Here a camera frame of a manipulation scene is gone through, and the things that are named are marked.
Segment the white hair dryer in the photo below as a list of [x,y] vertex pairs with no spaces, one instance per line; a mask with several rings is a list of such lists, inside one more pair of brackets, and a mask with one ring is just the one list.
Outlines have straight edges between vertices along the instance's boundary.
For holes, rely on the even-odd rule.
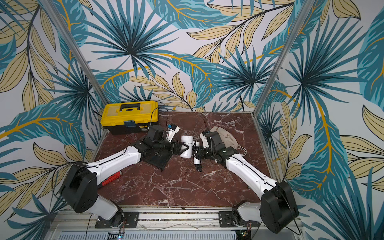
[[180,157],[185,159],[193,158],[196,170],[198,172],[201,172],[202,165],[201,165],[201,160],[199,160],[199,147],[200,147],[199,141],[197,140],[195,141],[192,136],[181,136],[181,142],[184,142],[184,143],[192,142],[192,147],[182,147],[182,150],[190,148],[191,156],[180,156]]

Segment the beige drawstring dryer bag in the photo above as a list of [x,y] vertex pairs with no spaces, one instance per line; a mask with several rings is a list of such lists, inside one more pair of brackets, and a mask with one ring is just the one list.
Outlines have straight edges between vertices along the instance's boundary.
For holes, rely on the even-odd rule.
[[227,130],[221,128],[221,127],[217,127],[217,126],[214,126],[210,132],[217,132],[219,134],[219,136],[221,137],[221,140],[223,141],[223,143],[225,144],[225,146],[228,148],[228,147],[233,147],[235,150],[238,150],[240,151],[240,154],[242,156],[246,156],[247,155],[247,150],[242,147],[236,140],[236,138],[230,133],[228,132]]

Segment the black drawstring dryer bag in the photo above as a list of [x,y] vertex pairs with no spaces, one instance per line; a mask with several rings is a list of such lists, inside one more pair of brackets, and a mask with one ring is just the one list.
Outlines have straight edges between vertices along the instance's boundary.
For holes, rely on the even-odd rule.
[[163,171],[173,155],[170,149],[151,149],[143,154],[143,161]]

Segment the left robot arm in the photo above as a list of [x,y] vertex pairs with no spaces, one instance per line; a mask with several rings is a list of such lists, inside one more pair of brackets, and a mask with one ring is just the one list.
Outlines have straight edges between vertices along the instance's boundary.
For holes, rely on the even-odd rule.
[[123,210],[100,196],[98,187],[115,173],[141,161],[163,170],[173,155],[191,150],[186,143],[174,141],[174,134],[169,129],[165,137],[164,128],[153,125],[146,136],[114,155],[88,164],[76,162],[59,190],[60,196],[76,213],[97,215],[112,228],[122,227],[126,220]]

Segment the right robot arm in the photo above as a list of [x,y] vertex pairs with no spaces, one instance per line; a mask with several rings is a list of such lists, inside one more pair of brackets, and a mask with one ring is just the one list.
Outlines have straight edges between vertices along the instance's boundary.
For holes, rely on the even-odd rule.
[[251,165],[235,148],[226,147],[219,133],[203,131],[203,145],[194,150],[200,160],[213,160],[237,175],[258,196],[260,203],[242,202],[232,208],[231,224],[242,227],[248,222],[264,224],[277,234],[299,216],[290,185],[278,182]]

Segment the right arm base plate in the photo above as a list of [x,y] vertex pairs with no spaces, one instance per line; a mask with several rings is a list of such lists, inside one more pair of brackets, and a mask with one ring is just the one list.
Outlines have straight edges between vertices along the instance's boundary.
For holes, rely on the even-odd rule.
[[219,225],[221,228],[246,228],[246,227],[259,227],[261,223],[255,221],[245,221],[239,214],[233,211],[220,211]]

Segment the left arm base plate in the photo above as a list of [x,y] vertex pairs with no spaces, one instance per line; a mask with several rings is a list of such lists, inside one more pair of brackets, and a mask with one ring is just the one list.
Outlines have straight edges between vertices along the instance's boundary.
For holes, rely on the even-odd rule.
[[139,212],[117,212],[110,220],[97,218],[96,229],[135,229],[139,220]]

